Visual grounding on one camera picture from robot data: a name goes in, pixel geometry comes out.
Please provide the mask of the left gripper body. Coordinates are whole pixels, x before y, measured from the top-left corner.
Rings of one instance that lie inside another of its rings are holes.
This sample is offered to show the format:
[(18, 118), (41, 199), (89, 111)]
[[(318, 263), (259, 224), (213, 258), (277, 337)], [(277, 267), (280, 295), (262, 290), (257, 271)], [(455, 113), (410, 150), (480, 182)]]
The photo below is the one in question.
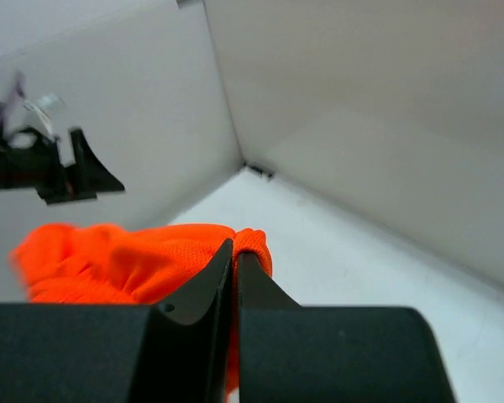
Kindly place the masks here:
[(66, 172), (56, 139), (31, 126), (8, 133), (0, 102), (0, 191), (34, 188), (41, 197), (67, 193)]

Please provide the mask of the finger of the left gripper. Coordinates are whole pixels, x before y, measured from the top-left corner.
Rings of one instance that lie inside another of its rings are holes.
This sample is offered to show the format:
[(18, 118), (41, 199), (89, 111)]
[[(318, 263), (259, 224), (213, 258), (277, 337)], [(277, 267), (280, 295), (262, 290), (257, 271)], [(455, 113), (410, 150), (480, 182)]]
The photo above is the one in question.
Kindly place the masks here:
[(75, 193), (70, 186), (38, 186), (37, 194), (47, 205), (57, 205), (97, 199), (97, 194), (95, 192), (89, 191)]
[(81, 128), (69, 132), (74, 163), (69, 166), (69, 183), (75, 194), (125, 191), (123, 183), (93, 153)]

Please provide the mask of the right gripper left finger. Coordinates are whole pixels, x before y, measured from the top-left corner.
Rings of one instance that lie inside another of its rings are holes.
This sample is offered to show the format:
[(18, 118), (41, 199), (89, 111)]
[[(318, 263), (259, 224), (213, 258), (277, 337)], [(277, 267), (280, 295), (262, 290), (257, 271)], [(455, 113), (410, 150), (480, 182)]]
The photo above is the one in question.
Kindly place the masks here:
[(223, 402), (233, 284), (233, 242), (150, 308), (130, 402)]

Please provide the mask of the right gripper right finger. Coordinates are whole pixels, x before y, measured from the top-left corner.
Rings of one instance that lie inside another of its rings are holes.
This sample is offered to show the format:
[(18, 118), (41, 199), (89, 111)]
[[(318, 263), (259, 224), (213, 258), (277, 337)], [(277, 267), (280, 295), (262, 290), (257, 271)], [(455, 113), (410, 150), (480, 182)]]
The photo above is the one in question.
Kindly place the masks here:
[(239, 400), (279, 398), (289, 368), (291, 314), (302, 307), (263, 271), (259, 258), (238, 258)]

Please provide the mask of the orange shorts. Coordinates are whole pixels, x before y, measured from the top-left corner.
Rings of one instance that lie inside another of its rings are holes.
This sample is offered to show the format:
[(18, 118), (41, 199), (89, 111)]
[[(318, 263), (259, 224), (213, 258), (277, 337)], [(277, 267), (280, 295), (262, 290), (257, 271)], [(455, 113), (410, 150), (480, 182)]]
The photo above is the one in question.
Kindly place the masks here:
[(198, 274), (226, 239), (233, 242), (226, 400), (239, 380), (239, 255), (255, 254), (272, 271), (262, 231), (49, 224), (11, 255), (28, 301), (0, 305), (0, 402), (130, 402), (151, 306)]

